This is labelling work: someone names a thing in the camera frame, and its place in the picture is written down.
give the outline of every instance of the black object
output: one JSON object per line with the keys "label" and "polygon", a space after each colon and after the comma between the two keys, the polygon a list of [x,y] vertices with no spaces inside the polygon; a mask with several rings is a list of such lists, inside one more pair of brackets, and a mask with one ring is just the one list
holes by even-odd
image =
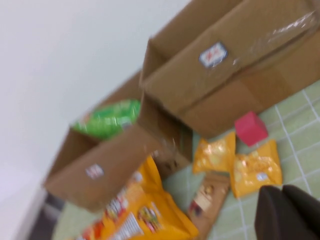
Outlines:
{"label": "black object", "polygon": [[319,240],[320,202],[296,186],[263,186],[254,226],[257,240]]}

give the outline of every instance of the orange snack package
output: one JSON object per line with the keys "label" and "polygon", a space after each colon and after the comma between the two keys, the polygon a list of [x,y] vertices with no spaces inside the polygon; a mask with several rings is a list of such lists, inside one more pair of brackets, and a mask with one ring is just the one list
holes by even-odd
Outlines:
{"label": "orange snack package", "polygon": [[201,139],[195,151],[192,172],[229,172],[236,156],[236,133],[231,132],[214,142]]}
{"label": "orange snack package", "polygon": [[281,185],[283,179],[276,141],[272,139],[248,155],[237,155],[230,179],[236,198],[258,191],[264,185]]}
{"label": "orange snack package", "polygon": [[162,187],[152,157],[106,206],[102,221],[75,240],[192,240],[197,228]]}

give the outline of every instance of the plastic wrapper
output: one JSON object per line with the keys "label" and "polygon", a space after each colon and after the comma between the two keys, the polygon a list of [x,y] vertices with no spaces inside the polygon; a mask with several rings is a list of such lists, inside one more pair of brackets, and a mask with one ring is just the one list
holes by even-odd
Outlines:
{"label": "plastic wrapper", "polygon": [[230,132],[214,142],[200,139],[195,151],[192,172],[230,172],[236,155],[236,133]]}
{"label": "plastic wrapper", "polygon": [[106,206],[102,220],[74,240],[192,240],[197,228],[164,191],[152,157]]}
{"label": "plastic wrapper", "polygon": [[276,141],[272,139],[248,155],[236,155],[230,179],[236,198],[265,185],[281,185],[283,178]]}
{"label": "plastic wrapper", "polygon": [[139,116],[138,100],[123,100],[103,106],[77,121],[73,129],[99,139],[109,139],[134,124]]}

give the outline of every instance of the pink box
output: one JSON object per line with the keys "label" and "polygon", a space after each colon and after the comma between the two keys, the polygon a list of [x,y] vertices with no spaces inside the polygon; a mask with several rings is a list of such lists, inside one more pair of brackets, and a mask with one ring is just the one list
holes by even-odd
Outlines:
{"label": "pink box", "polygon": [[250,111],[234,122],[236,135],[249,147],[268,137],[265,123]]}

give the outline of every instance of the cardboard box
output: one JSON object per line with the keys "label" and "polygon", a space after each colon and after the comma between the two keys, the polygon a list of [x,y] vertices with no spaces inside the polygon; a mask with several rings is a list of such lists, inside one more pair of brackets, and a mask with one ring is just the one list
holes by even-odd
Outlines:
{"label": "cardboard box", "polygon": [[193,0],[148,42],[141,86],[204,137],[320,78],[318,0]]}
{"label": "cardboard box", "polygon": [[44,184],[50,193],[96,211],[121,190],[151,153],[156,151],[163,178],[190,164],[192,131],[144,96],[139,79],[140,72],[97,106],[141,100],[137,122],[102,142],[70,128]]}

